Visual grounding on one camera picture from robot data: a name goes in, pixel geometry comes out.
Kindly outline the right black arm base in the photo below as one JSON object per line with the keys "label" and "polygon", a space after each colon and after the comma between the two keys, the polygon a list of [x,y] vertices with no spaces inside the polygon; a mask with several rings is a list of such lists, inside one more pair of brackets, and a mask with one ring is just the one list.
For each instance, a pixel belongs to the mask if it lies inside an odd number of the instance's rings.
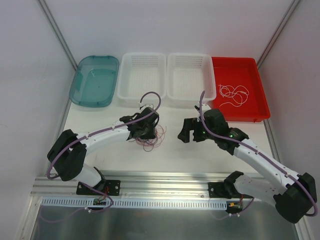
{"label": "right black arm base", "polygon": [[243,172],[234,171],[229,176],[227,176],[223,181],[217,182],[208,182],[208,194],[210,198],[224,198],[224,199],[232,199],[232,198],[241,198],[252,199],[253,197],[247,194],[239,193],[234,183],[236,179],[240,176],[244,175]]}

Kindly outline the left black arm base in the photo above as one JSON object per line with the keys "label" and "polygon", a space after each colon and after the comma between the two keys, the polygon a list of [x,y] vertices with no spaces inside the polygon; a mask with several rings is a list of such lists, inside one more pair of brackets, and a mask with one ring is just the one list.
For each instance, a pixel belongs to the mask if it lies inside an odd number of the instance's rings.
{"label": "left black arm base", "polygon": [[101,171],[96,167],[84,166],[80,174],[75,179],[78,181],[76,195],[120,195],[121,181],[106,179]]}

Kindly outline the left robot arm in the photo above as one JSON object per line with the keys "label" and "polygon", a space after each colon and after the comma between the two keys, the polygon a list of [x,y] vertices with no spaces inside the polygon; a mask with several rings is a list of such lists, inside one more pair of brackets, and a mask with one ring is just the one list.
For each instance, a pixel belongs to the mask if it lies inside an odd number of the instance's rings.
{"label": "left robot arm", "polygon": [[51,147],[47,159],[62,181],[77,180],[99,195],[105,189],[104,177],[97,168],[87,165],[85,158],[110,144],[141,138],[155,127],[158,120],[159,114],[147,106],[134,115],[120,117],[106,128],[84,133],[67,129]]}

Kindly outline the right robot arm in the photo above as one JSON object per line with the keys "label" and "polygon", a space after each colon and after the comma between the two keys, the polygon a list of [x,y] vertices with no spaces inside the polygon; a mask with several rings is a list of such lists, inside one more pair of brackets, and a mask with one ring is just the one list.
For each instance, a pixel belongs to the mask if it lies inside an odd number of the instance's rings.
{"label": "right robot arm", "polygon": [[288,222],[318,214],[316,181],[309,174],[299,174],[260,150],[239,128],[230,127],[219,109],[203,104],[196,107],[198,117],[186,118],[177,138],[183,143],[214,141],[230,155],[244,161],[262,175],[266,182],[254,180],[241,171],[227,176],[219,187],[209,189],[221,198],[240,195],[261,200],[277,210]]}

